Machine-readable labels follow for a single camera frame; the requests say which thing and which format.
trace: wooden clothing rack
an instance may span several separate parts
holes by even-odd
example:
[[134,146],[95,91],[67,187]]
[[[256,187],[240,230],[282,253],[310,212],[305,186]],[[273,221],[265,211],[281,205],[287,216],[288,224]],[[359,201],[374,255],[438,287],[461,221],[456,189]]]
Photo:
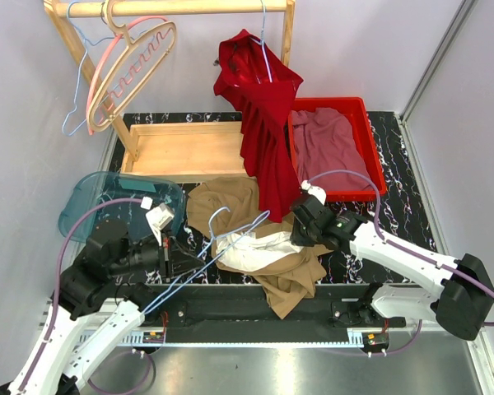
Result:
[[[281,60],[289,65],[295,0],[264,0],[266,12],[284,12]],[[70,18],[98,18],[104,2],[78,2],[69,8]],[[57,28],[70,54],[81,62],[86,49],[67,19],[69,3],[44,0],[44,9]],[[161,0],[117,2],[112,16],[168,16],[262,12],[260,0]],[[82,75],[91,84],[96,65],[86,56]],[[96,81],[99,89],[101,79]],[[112,103],[103,106],[110,116]],[[246,175],[240,157],[241,122],[133,125],[130,130],[120,116],[111,125],[124,145],[122,173],[153,175],[177,183],[200,182],[219,176]]]

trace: dusty pink cloth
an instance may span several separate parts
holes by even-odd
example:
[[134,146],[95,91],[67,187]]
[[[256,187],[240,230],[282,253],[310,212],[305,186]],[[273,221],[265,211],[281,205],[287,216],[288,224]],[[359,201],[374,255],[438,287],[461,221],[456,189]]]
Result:
[[[352,125],[336,109],[292,111],[296,173],[302,182],[328,170],[346,169],[370,177],[353,140]],[[313,182],[326,191],[364,191],[371,187],[350,174],[330,174]]]

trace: beige hanger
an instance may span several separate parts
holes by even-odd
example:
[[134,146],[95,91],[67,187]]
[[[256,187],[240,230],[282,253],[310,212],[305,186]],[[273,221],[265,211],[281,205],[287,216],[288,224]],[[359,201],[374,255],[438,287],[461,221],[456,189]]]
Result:
[[[108,72],[106,78],[102,81],[100,84],[99,89],[95,92],[95,95],[93,95],[93,99],[91,100],[91,103],[88,103],[87,106],[87,111],[86,111],[86,119],[88,122],[88,128],[91,131],[95,132],[100,132],[102,130],[105,130],[111,123],[114,121],[114,119],[126,108],[126,106],[130,103],[130,101],[135,97],[135,95],[145,86],[147,83],[148,79],[151,77],[152,73],[157,69],[159,64],[162,62],[162,60],[170,53],[172,48],[174,48],[175,41],[176,41],[176,36],[177,36],[177,30],[175,28],[175,23],[172,21],[168,22],[163,22],[160,23],[158,26],[155,26],[151,28],[149,31],[146,33],[142,34],[140,37],[138,37],[136,40],[132,39],[130,36],[130,33],[128,31],[128,27],[126,24],[122,24],[121,26],[118,26],[114,23],[113,20],[113,7],[114,4],[119,1],[119,0],[107,0],[106,2],[103,3],[102,5],[102,13],[104,15],[106,24],[108,27],[119,37],[123,37],[126,41],[126,48],[124,51],[121,53],[119,58],[114,62],[114,65]],[[144,21],[146,19],[156,19],[157,16],[145,16],[143,18],[140,18],[136,21]],[[172,40],[169,43],[168,47],[166,48],[165,52],[155,61],[155,63],[150,67],[148,72],[142,77],[141,81],[130,91],[126,97],[121,101],[120,104],[115,106],[115,104],[112,105],[112,107],[109,109],[110,114],[108,115],[108,118],[104,118],[98,123],[95,120],[95,113],[96,110],[100,107],[101,101],[106,97],[106,95],[110,95],[113,92],[108,92],[108,89],[113,85],[113,81],[116,76],[121,75],[120,68],[124,64],[124,62],[129,58],[129,56],[137,49],[143,42],[149,42],[153,37],[156,37],[155,40],[157,40],[158,44],[163,42],[163,39],[172,31]],[[96,81],[99,77],[100,70],[104,66],[105,60],[109,57],[111,49],[114,47],[114,45],[110,45],[101,60],[99,61],[99,64],[97,65],[96,73],[94,75],[93,82],[90,87],[90,94],[88,97],[88,101],[90,101],[91,98],[91,93],[92,90],[95,89]],[[150,60],[151,60],[151,54],[152,50],[155,51],[156,48],[154,48],[153,44],[150,43],[148,44],[147,48],[145,51],[139,56],[139,63],[140,63],[140,68],[142,67],[142,60],[147,62],[148,60],[144,56],[145,52],[148,52],[150,54]],[[134,64],[130,66],[129,73],[132,78],[138,76],[139,70],[136,70],[134,67]],[[124,81],[121,81],[119,83],[119,87],[121,88],[121,95],[124,92],[124,86],[122,84],[126,83]]]

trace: black marble table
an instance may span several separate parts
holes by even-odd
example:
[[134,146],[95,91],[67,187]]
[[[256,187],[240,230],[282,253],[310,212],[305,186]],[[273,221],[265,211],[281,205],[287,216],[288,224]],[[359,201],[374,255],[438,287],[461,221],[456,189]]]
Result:
[[[394,113],[386,112],[370,112],[368,116],[388,187],[388,192],[382,197],[381,227],[423,248],[435,250],[436,247],[428,219],[413,176],[397,119],[394,117]],[[128,127],[136,123],[226,122],[238,120],[241,120],[240,113],[126,114],[124,116],[124,122]],[[110,171],[120,171],[123,154],[123,145],[118,142],[112,156]],[[190,192],[195,186],[196,184],[181,184],[184,193]],[[330,206],[335,211],[346,209],[358,212],[373,211],[374,205],[374,203],[361,202],[330,203]],[[178,234],[178,239],[185,243],[194,253],[199,253],[208,243],[208,239],[186,225],[186,216],[184,225]],[[211,259],[210,254],[205,258],[209,261]],[[328,273],[322,279],[322,283],[408,282],[407,278],[381,265],[365,259],[356,259],[341,252],[326,254],[320,259]],[[120,278],[118,280],[118,282],[123,281],[131,283],[144,281],[147,284],[157,284],[161,280],[156,272],[144,272],[134,274],[131,278]],[[212,265],[194,282],[200,284],[247,284],[254,282],[254,279],[250,276],[222,271]]]

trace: metal floor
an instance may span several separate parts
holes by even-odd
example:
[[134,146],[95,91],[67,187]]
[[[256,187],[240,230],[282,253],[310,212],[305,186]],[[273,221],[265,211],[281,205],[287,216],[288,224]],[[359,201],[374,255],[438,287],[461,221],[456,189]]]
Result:
[[[398,348],[409,339],[391,333]],[[359,353],[357,350],[346,350]],[[340,356],[326,350],[164,348],[154,353],[157,376],[141,394],[481,394],[467,343],[423,332],[413,347],[386,358]],[[146,364],[135,355],[101,366],[93,380],[112,393],[132,388]],[[81,395],[93,395],[84,388]]]

